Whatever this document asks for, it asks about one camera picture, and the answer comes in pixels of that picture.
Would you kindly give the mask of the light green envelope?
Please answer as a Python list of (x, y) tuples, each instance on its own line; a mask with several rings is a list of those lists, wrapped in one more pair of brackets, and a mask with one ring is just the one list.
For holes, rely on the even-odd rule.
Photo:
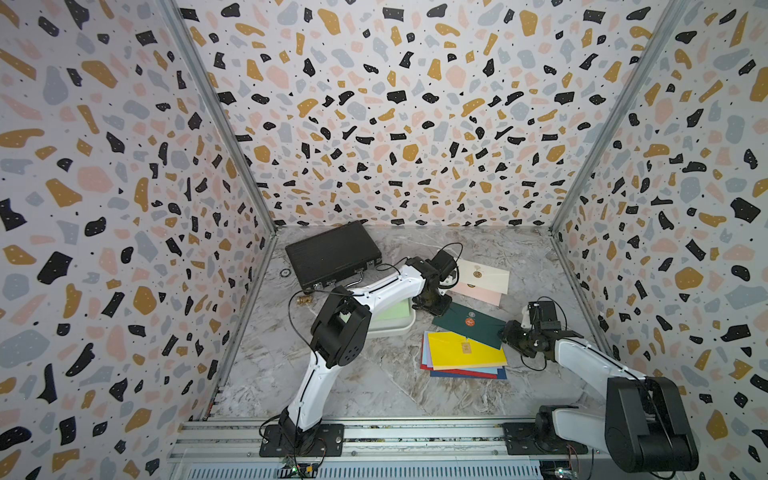
[(411, 306), (409, 300), (403, 300), (392, 305), (386, 310), (378, 310), (373, 318), (373, 322), (409, 322), (411, 318)]

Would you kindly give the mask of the dark green envelope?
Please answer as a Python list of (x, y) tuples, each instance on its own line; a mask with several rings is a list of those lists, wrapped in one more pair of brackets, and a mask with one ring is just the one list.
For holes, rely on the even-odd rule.
[(494, 349), (502, 346), (504, 321), (456, 302), (443, 315), (434, 317), (432, 323)]

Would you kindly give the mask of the yellow envelope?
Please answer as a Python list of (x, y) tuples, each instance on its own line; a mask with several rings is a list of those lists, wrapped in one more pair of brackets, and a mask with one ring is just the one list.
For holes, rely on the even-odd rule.
[(493, 348), (452, 332), (429, 332), (426, 342), (436, 370), (504, 367), (508, 361), (501, 348)]

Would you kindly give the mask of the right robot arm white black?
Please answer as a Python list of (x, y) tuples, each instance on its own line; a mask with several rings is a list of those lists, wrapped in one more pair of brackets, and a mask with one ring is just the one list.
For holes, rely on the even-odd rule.
[(543, 405), (530, 423), (503, 426), (507, 451), (582, 454), (601, 451), (627, 473), (671, 479), (694, 471), (699, 452), (677, 385), (631, 369), (565, 328), (558, 305), (545, 298), (528, 304), (522, 321), (500, 330), (501, 341), (523, 359), (542, 355), (570, 370), (604, 402), (601, 410)]

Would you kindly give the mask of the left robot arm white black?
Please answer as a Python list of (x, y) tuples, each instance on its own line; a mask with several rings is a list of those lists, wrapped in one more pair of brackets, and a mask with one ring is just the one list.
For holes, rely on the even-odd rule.
[(417, 310), (441, 316), (452, 302), (447, 291), (458, 279), (458, 260), (441, 249), (428, 260), (407, 257), (403, 266), (369, 285), (338, 286), (328, 292), (311, 327), (307, 370), (279, 417), (287, 439), (299, 445), (316, 436), (332, 387), (362, 352), (374, 319), (405, 300)]

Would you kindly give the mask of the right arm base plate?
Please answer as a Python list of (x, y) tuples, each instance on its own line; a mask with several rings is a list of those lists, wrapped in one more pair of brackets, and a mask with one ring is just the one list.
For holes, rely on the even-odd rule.
[(553, 430), (537, 427), (533, 422), (509, 422), (501, 425), (508, 455), (584, 455), (589, 448), (581, 443), (564, 440)]

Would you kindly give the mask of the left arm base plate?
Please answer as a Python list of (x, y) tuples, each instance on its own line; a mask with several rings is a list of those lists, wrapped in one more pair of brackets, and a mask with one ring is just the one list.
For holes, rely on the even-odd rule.
[(269, 425), (262, 434), (259, 456), (340, 457), (343, 440), (343, 424), (320, 423), (308, 431), (288, 425)]

